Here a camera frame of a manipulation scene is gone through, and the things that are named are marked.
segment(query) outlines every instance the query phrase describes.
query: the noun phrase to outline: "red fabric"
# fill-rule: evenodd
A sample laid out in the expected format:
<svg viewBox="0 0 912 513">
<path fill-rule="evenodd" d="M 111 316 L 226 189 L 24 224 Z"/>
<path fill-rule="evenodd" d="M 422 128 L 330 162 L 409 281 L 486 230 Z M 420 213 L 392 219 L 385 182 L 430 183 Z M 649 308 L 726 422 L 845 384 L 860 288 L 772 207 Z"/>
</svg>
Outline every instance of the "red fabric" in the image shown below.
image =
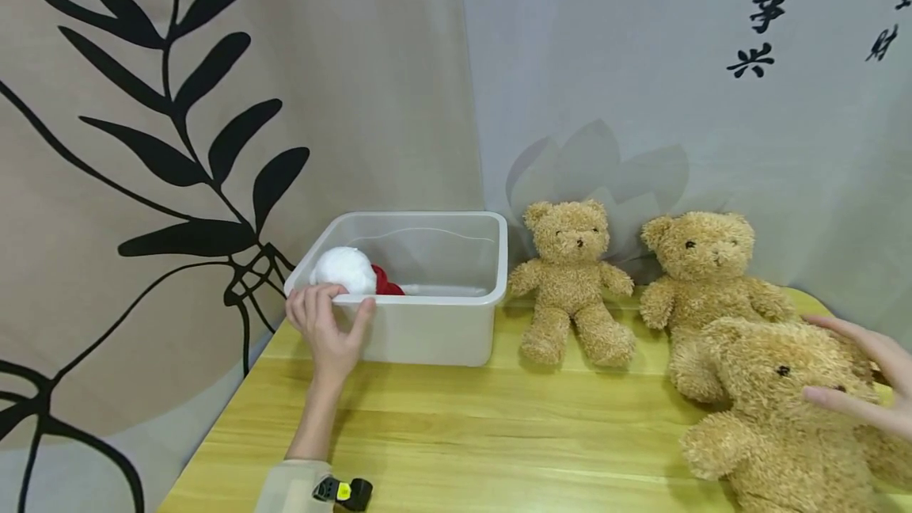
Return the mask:
<svg viewBox="0 0 912 513">
<path fill-rule="evenodd" d="M 377 274 L 377 295 L 405 295 L 402 287 L 386 278 L 386 272 L 383 269 L 373 264 L 371 267 L 374 269 L 374 273 Z"/>
</svg>

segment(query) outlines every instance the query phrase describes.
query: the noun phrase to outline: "teddy bear head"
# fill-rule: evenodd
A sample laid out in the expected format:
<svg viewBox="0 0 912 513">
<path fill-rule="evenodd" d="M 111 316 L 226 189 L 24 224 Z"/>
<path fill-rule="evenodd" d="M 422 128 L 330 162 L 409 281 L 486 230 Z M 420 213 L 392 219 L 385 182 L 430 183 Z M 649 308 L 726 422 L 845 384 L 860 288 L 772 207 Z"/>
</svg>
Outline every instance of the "teddy bear head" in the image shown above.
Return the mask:
<svg viewBox="0 0 912 513">
<path fill-rule="evenodd" d="M 542 260 L 591 262 L 608 250 L 608 218 L 599 201 L 536 202 L 526 209 L 523 220 Z"/>
<path fill-rule="evenodd" d="M 737 278 L 754 255 L 754 229 L 742 215 L 731 212 L 661 215 L 643 225 L 641 237 L 674 279 Z"/>
<path fill-rule="evenodd" d="M 806 401 L 805 386 L 880 401 L 869 358 L 850 340 L 803 321 L 722 317 L 703 329 L 702 339 L 733 409 L 763 422 L 808 430 L 851 424 L 850 418 Z"/>
</svg>

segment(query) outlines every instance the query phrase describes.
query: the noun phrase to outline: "white plush toy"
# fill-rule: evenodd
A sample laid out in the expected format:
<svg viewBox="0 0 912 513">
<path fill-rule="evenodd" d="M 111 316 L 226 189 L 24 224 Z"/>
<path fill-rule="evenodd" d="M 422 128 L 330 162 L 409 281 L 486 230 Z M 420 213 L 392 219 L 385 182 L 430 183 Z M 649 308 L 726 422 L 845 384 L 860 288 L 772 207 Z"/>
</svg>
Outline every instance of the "white plush toy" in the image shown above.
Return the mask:
<svg viewBox="0 0 912 513">
<path fill-rule="evenodd" d="M 326 250 L 313 266 L 310 285 L 320 283 L 341 285 L 350 295 L 405 295 L 361 250 L 344 246 Z"/>
</svg>

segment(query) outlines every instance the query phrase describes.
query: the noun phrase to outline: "box rim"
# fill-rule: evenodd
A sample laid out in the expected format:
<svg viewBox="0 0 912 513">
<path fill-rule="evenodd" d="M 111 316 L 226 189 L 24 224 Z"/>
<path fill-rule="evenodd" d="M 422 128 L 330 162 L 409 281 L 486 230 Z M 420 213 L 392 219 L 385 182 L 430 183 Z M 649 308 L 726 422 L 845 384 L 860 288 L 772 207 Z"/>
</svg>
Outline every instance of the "box rim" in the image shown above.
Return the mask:
<svg viewBox="0 0 912 513">
<path fill-rule="evenodd" d="M 397 217 L 402 217 L 402 215 L 421 215 L 421 217 L 427 217 L 428 215 L 476 215 L 477 217 L 492 218 L 497 221 L 497 281 L 496 284 L 494 284 L 494 289 L 487 295 L 481 297 L 450 297 L 436 295 L 409 297 L 401 295 L 353 295 L 344 293 L 342 295 L 337 295 L 332 300 L 332 303 L 351 306 L 361 303 L 365 298 L 372 297 L 376 299 L 378 305 L 462 305 L 469 307 L 485 307 L 499 303 L 500 300 L 504 298 L 504 295 L 506 295 L 507 221 L 503 215 L 490 211 L 356 211 L 337 215 L 337 217 L 326 226 L 317 240 L 313 242 L 310 249 L 307 250 L 307 254 L 302 257 L 298 262 L 298 265 L 294 267 L 293 271 L 286 279 L 286 282 L 284 283 L 284 294 L 286 297 L 294 290 L 295 280 L 298 280 L 302 272 L 304 272 L 304 266 L 310 262 L 312 256 L 320 248 L 320 245 L 326 241 L 326 238 L 329 238 L 329 234 L 332 233 L 335 227 L 340 225 L 342 221 L 349 217 L 354 217 L 354 215 L 359 215 L 359 217 L 365 217 L 365 215 L 397 215 Z"/>
</svg>

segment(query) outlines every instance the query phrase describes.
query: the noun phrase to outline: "black device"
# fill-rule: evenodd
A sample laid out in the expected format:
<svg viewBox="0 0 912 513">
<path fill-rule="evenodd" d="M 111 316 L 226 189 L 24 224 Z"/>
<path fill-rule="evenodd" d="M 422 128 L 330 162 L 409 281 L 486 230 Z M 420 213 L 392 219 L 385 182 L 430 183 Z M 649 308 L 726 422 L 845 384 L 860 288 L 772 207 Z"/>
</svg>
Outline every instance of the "black device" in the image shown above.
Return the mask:
<svg viewBox="0 0 912 513">
<path fill-rule="evenodd" d="M 348 511 L 366 511 L 373 491 L 374 486 L 367 479 L 356 477 L 351 483 L 344 483 L 335 477 L 325 477 L 313 490 L 313 498 L 335 501 Z"/>
</svg>

